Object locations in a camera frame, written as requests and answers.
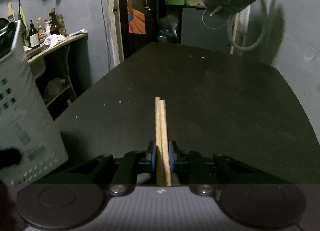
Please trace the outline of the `grey perforated plastic basket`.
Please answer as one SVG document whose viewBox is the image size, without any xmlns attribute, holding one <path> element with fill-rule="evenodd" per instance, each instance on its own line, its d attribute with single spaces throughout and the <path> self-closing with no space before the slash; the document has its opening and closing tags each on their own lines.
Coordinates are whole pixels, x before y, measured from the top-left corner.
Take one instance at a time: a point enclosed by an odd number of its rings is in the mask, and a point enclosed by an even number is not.
<svg viewBox="0 0 320 231">
<path fill-rule="evenodd" d="M 21 189 L 68 160 L 27 63 L 21 21 L 1 30 L 1 149 L 16 149 L 19 162 L 1 170 L 1 180 Z"/>
</svg>

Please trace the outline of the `wooden side shelf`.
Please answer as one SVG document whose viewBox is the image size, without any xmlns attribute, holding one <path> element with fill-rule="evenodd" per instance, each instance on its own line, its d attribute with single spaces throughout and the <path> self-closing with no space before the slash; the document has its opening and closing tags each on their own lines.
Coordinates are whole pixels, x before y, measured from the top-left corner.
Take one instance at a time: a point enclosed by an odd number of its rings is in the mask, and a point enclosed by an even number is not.
<svg viewBox="0 0 320 231">
<path fill-rule="evenodd" d="M 69 74 L 68 54 L 71 44 L 86 36 L 82 33 L 66 37 L 56 35 L 55 39 L 52 35 L 41 47 L 27 54 L 36 86 L 48 109 L 53 109 L 51 104 L 62 96 L 68 102 L 76 100 Z"/>
</svg>

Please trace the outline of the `plain wooden chopstick one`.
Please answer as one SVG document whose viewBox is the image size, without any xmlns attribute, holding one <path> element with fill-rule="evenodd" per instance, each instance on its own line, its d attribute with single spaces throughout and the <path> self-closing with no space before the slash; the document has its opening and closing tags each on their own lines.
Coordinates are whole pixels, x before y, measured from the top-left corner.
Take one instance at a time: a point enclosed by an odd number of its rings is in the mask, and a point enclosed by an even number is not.
<svg viewBox="0 0 320 231">
<path fill-rule="evenodd" d="M 155 127 L 156 127 L 156 146 L 157 146 L 157 185 L 165 185 L 162 160 L 162 139 L 161 139 L 161 123 L 159 114 L 160 98 L 155 98 Z"/>
</svg>

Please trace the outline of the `green box on shelf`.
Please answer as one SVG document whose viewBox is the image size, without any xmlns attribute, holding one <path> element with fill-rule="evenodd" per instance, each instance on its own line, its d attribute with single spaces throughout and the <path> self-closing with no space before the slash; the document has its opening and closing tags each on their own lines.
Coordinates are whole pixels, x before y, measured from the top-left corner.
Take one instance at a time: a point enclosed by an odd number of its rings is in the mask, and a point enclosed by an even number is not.
<svg viewBox="0 0 320 231">
<path fill-rule="evenodd" d="M 186 6 L 187 0 L 165 0 L 165 3 L 173 6 Z"/>
</svg>

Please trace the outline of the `dark sauce bottle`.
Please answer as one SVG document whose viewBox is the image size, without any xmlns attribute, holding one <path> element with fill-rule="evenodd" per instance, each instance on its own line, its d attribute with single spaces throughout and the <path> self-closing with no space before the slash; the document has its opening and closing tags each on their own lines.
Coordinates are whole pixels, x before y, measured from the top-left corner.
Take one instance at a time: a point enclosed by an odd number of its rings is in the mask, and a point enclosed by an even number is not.
<svg viewBox="0 0 320 231">
<path fill-rule="evenodd" d="M 39 33 L 34 27 L 33 20 L 30 20 L 29 42 L 31 48 L 37 48 L 40 45 Z"/>
</svg>

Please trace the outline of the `plain wooden chopstick two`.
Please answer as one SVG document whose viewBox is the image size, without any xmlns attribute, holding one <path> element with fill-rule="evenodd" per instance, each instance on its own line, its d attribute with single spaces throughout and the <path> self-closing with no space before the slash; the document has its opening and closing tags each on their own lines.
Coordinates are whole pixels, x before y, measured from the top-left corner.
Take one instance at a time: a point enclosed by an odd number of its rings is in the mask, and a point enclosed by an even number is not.
<svg viewBox="0 0 320 231">
<path fill-rule="evenodd" d="M 161 123 L 161 140 L 162 140 L 162 157 L 163 157 L 163 168 L 164 168 L 164 179 L 167 186 L 172 185 L 170 160 L 169 160 L 169 145 L 168 145 L 168 134 L 167 134 L 167 117 L 165 109 L 165 100 L 159 101 L 159 115 Z"/>
</svg>

